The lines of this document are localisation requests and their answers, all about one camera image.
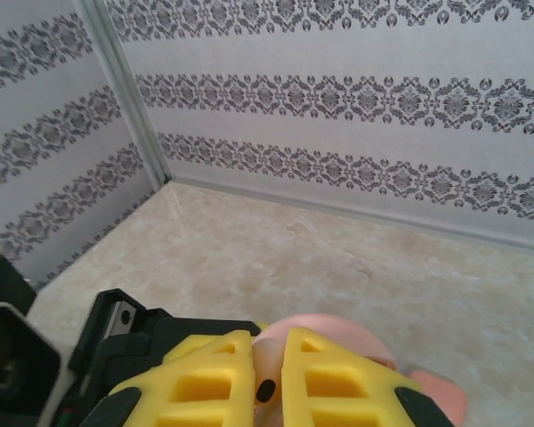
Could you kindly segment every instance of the wall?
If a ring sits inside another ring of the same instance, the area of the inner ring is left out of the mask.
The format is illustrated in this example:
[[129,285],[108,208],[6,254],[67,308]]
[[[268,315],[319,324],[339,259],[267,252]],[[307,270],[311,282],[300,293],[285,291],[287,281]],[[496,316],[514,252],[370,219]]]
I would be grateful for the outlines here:
[[174,176],[534,248],[534,0],[108,5]]
[[0,245],[44,286],[153,186],[70,1],[0,0]]

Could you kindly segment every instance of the patterned wallpaper stripe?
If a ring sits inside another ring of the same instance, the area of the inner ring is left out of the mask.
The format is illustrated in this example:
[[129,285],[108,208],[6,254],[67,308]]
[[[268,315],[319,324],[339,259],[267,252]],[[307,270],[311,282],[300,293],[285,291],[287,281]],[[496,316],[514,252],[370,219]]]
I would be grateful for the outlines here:
[[0,35],[0,88],[75,60],[93,47],[76,13],[29,24]]
[[141,205],[144,204],[149,198],[151,198],[154,195],[155,191],[152,190],[149,194],[142,196],[141,199],[133,203],[133,205],[126,209],[120,218],[116,218],[116,220],[113,221],[112,224],[109,224],[107,227],[105,227],[101,233],[97,234],[93,239],[85,243],[81,246],[81,248],[73,253],[69,259],[62,262],[57,266],[55,271],[50,272],[47,274],[47,280],[43,280],[37,283],[37,290],[43,289],[46,285],[48,285],[52,280],[57,278],[63,271],[65,271],[73,262],[77,261],[77,259],[81,258],[82,255],[84,255],[89,249],[91,249],[93,246],[95,246],[97,243],[101,241],[102,238],[107,236],[113,229],[116,228],[118,224],[123,222],[126,218],[129,217],[130,214],[132,214],[136,209],[138,209]]
[[534,87],[437,77],[137,76],[148,107],[278,113],[386,124],[534,133]]
[[0,230],[0,246],[4,255],[11,261],[18,261],[23,253],[32,252],[143,167],[136,145],[129,143],[115,156],[109,156],[63,187],[61,192],[48,196],[45,203],[38,203],[33,210],[18,215],[16,222],[7,223]]
[[521,180],[515,175],[503,177],[466,169],[459,172],[438,165],[354,158],[198,136],[159,133],[158,137],[166,157],[171,160],[534,220],[534,177]]
[[123,42],[503,22],[509,15],[534,20],[534,0],[119,0],[108,6]]
[[0,140],[0,186],[118,117],[121,111],[115,94],[104,86],[33,124],[12,129]]

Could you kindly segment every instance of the black hole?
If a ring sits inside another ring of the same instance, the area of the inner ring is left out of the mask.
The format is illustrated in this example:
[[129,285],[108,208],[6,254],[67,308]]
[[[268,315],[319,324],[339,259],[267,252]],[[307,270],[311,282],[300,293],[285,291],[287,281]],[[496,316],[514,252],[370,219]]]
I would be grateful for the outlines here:
[[128,323],[131,321],[131,312],[129,310],[125,310],[121,313],[121,322],[123,322],[123,325],[128,325]]
[[273,397],[276,387],[277,385],[273,380],[265,380],[259,385],[259,388],[257,388],[257,394],[255,394],[255,397],[261,403],[267,403],[269,399]]

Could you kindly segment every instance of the yellow robot part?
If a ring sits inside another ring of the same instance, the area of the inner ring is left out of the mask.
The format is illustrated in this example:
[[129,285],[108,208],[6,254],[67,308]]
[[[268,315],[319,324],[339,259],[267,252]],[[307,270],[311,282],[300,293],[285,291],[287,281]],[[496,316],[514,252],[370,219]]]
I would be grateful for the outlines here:
[[306,328],[287,337],[281,389],[285,427],[415,427],[395,395],[419,384]]
[[[202,343],[194,339],[192,344]],[[255,372],[248,331],[234,331],[120,383],[142,395],[125,427],[252,427]]]

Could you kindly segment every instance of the beige tile floor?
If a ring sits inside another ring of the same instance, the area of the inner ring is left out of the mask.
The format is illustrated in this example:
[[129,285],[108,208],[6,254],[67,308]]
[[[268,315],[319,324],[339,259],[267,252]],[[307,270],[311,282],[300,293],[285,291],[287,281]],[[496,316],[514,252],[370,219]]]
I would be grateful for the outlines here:
[[39,295],[72,343],[95,295],[272,322],[340,314],[470,398],[465,426],[534,427],[534,255],[168,184]]

